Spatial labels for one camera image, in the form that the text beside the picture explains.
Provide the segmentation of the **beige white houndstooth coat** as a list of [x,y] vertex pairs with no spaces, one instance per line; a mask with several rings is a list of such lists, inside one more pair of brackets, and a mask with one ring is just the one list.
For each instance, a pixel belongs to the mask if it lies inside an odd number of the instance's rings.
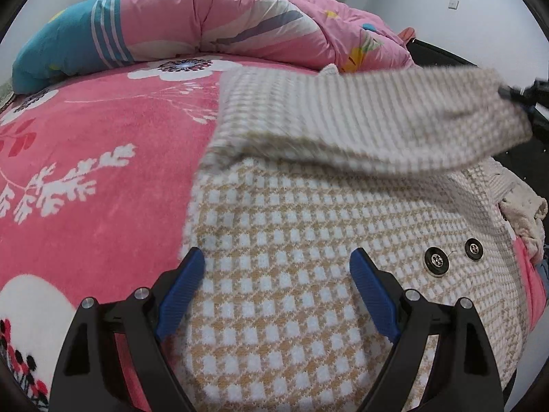
[[349,273],[363,248],[405,288],[471,299],[502,382],[529,333],[489,169],[532,136],[476,67],[222,74],[184,231],[206,258],[174,343],[200,411],[349,411],[391,349]]

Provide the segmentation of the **cream fluffy garment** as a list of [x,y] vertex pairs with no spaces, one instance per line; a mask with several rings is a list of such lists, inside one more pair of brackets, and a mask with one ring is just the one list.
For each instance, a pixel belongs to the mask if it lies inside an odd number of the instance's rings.
[[548,213],[547,201],[521,178],[508,170],[499,208],[528,252],[529,261],[536,265],[544,257],[544,219]]

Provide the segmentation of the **pink floral bed blanket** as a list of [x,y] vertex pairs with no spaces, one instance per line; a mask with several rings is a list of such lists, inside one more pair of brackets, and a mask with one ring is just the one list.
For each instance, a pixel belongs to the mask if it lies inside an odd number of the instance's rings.
[[[331,66],[307,72],[264,60],[199,55],[72,79],[15,100],[2,114],[1,368],[31,410],[52,411],[54,372],[83,299],[126,299],[139,287],[153,286],[196,248],[184,244],[192,188],[217,127],[221,76],[242,67],[339,75]],[[489,180],[501,214],[506,170],[495,155]],[[503,218],[525,288],[529,336],[544,313],[547,291],[522,239]],[[390,351],[402,328],[418,323],[419,303],[435,304],[428,324],[449,323],[464,308],[477,311],[467,297],[447,305],[401,286],[363,248],[351,253],[349,273]],[[174,343],[195,295],[177,331],[162,343],[178,382]],[[489,339],[483,322],[481,334]],[[127,345],[121,337],[116,341],[136,410],[152,411]],[[381,380],[389,407],[423,405],[435,382],[440,341],[434,334],[422,352],[405,351],[406,360],[418,365],[410,377],[382,367],[364,398]]]

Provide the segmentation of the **pink blue quilt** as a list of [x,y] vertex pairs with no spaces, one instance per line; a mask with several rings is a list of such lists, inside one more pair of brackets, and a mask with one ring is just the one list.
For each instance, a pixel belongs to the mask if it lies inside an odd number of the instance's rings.
[[26,43],[12,85],[33,94],[70,76],[198,52],[342,72],[413,65],[380,17],[336,0],[85,0]]

